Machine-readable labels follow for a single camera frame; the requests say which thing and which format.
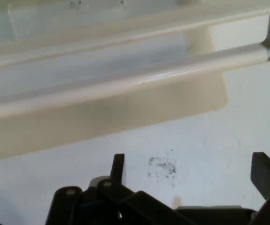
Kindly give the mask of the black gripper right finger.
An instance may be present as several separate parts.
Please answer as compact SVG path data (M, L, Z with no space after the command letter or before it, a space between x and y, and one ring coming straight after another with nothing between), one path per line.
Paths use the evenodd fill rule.
M265 203L250 221L251 225L270 225L270 158L263 152L252 154L251 181Z

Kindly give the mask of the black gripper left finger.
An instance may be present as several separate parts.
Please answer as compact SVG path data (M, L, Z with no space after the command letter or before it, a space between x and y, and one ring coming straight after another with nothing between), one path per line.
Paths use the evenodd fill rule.
M191 220L149 194L122 184L124 154L115 154L110 176L91 180L86 191L58 189L47 225L189 225Z

